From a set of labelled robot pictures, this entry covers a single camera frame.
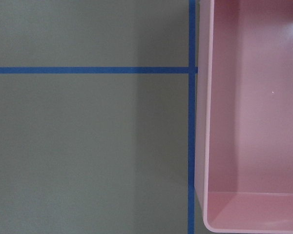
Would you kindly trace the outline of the pink plastic bin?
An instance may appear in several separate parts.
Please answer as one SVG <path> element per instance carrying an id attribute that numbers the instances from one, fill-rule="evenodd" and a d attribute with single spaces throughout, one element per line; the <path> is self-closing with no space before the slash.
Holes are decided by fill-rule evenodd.
<path id="1" fill-rule="evenodd" d="M 216 233 L 293 234 L 293 0 L 202 0 L 194 185 Z"/>

